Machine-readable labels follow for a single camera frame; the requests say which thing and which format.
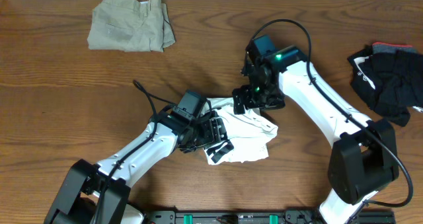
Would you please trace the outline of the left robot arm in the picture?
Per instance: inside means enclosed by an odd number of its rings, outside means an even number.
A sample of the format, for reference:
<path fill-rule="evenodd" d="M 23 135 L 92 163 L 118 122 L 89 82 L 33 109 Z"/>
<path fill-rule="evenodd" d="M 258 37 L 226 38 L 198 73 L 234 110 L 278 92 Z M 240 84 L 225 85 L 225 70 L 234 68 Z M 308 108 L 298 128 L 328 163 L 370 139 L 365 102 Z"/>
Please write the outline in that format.
<path fill-rule="evenodd" d="M 227 140 L 210 100 L 186 91 L 178 104 L 154 111 L 146 129 L 120 151 L 95 164 L 81 159 L 67 173 L 45 223 L 142 223 L 128 205 L 132 186 L 174 150 L 189 153 Z"/>

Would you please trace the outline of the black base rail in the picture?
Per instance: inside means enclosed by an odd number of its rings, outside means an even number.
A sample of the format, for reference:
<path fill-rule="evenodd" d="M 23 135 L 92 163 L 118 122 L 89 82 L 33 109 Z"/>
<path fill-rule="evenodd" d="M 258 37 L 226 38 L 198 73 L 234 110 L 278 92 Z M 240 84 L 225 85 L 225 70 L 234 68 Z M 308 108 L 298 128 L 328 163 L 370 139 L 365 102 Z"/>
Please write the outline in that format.
<path fill-rule="evenodd" d="M 282 212 L 180 212 L 152 211 L 145 214 L 146 224 L 323 224 L 323 217 L 311 209 L 288 209 Z M 347 218 L 352 224 L 395 224 L 392 211 L 365 211 Z"/>

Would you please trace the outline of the folded khaki shorts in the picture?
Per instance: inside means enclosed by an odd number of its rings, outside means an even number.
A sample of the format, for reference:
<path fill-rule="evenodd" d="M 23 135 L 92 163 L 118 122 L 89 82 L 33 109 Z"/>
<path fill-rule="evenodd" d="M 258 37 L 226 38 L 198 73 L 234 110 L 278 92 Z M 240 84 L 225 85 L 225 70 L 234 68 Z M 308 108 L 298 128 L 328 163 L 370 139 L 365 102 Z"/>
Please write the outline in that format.
<path fill-rule="evenodd" d="M 87 42 L 91 50 L 163 52 L 176 39 L 162 0 L 102 0 Z"/>

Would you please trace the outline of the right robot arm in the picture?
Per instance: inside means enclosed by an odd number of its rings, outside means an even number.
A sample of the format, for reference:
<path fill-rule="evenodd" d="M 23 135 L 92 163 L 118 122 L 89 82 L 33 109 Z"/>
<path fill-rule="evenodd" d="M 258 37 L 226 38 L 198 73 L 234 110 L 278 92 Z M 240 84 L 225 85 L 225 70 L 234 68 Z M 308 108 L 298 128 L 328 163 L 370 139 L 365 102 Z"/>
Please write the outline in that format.
<path fill-rule="evenodd" d="M 241 73 L 249 84 L 233 90 L 235 114 L 280 109 L 290 97 L 322 131 L 332 152 L 332 189 L 319 207 L 325 223 L 353 223 L 370 199 L 399 176 L 395 132 L 348 104 L 317 73 L 296 46 L 279 50 L 269 36 L 249 42 Z"/>

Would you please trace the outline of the white t-shirt black print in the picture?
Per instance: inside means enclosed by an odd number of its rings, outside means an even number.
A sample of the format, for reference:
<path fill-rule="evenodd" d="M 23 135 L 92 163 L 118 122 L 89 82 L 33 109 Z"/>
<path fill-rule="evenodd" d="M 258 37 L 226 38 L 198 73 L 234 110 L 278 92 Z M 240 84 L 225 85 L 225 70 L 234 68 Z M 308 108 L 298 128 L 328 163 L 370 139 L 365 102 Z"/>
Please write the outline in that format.
<path fill-rule="evenodd" d="M 278 134 L 278 126 L 261 116 L 257 108 L 234 114 L 232 98 L 210 98 L 211 108 L 222 122 L 227 137 L 204 150 L 209 165 L 258 161 L 268 157 L 267 143 Z"/>

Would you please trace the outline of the black garment red trim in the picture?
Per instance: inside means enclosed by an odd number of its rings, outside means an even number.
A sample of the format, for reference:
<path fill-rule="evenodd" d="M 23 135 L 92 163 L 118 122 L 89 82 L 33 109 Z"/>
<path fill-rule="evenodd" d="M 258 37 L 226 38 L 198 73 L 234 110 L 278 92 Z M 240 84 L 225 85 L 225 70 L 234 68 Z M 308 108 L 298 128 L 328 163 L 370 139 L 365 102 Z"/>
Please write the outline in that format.
<path fill-rule="evenodd" d="M 350 83 L 370 110 L 405 127 L 422 111 L 422 54 L 413 46 L 375 42 L 348 58 Z"/>

